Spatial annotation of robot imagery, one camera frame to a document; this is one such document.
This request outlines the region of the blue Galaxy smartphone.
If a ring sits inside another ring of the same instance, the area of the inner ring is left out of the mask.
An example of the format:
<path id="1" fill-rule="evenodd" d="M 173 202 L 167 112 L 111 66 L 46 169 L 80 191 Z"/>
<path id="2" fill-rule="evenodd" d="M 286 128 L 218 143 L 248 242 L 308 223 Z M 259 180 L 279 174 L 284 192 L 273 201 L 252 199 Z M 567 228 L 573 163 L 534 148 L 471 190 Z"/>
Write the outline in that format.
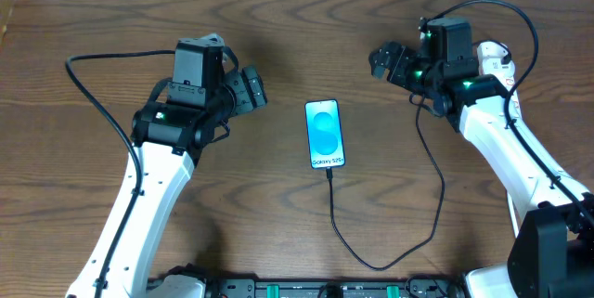
<path id="1" fill-rule="evenodd" d="M 313 169 L 346 164 L 339 104 L 336 99 L 304 104 L 310 164 Z"/>

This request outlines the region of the white power strip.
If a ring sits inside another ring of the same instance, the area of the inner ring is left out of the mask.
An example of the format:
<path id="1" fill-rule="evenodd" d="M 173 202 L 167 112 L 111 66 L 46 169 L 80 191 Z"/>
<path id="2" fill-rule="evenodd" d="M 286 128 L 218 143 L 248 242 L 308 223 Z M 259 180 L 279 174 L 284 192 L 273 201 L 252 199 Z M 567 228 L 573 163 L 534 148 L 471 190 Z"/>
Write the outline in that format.
<path id="1" fill-rule="evenodd" d="M 505 45 L 485 41 L 477 47 L 481 75 L 494 75 L 503 86 L 510 91 L 515 85 L 514 73 L 516 67 L 510 59 L 510 52 Z M 505 126 L 504 97 L 495 94 L 492 97 L 481 98 L 477 101 L 479 110 L 489 115 L 488 123 Z"/>

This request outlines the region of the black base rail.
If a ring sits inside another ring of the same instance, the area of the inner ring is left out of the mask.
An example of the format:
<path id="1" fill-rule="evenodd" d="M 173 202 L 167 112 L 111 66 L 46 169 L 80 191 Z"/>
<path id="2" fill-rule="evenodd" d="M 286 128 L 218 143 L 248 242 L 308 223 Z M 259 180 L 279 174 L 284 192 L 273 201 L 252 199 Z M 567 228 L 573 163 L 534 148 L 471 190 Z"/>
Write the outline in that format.
<path id="1" fill-rule="evenodd" d="M 463 298 L 464 289 L 454 281 L 413 277 L 398 281 L 211 279 L 205 298 Z"/>

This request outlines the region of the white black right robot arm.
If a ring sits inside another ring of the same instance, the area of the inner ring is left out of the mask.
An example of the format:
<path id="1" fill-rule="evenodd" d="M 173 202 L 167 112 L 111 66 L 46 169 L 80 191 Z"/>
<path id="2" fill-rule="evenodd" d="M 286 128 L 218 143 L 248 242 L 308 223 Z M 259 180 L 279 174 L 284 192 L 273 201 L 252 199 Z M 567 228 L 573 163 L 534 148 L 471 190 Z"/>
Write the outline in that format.
<path id="1" fill-rule="evenodd" d="M 568 175 L 523 122 L 515 65 L 498 41 L 473 41 L 464 18 L 423 19 L 418 49 L 384 43 L 373 76 L 433 101 L 484 156 L 522 224 L 506 263 L 464 277 L 470 297 L 590 297 L 593 195 Z"/>

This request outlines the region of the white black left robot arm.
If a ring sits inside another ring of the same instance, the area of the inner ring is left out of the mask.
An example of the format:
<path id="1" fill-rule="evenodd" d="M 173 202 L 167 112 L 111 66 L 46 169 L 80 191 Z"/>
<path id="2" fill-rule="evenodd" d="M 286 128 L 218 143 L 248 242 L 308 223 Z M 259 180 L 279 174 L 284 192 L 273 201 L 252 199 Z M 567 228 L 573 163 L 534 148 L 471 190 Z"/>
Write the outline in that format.
<path id="1" fill-rule="evenodd" d="M 70 297 L 205 297 L 207 282 L 187 267 L 152 280 L 150 269 L 163 231 L 215 130 L 267 103 L 261 77 L 241 69 L 216 33 L 182 38 L 173 75 L 158 81 L 127 135 L 106 109 L 92 104 L 113 126 L 129 157 L 122 186 L 97 245 Z"/>

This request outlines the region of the white USB charger adapter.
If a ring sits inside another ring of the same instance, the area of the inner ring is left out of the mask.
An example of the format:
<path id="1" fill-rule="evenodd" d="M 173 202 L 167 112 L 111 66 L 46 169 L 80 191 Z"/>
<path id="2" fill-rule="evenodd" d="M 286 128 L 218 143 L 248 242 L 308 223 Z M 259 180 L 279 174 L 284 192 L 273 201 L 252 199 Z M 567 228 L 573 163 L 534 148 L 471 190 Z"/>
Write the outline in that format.
<path id="1" fill-rule="evenodd" d="M 495 75 L 499 79 L 513 78 L 515 64 L 511 60 L 510 51 L 504 44 L 487 40 L 478 43 L 476 51 L 481 75 Z"/>

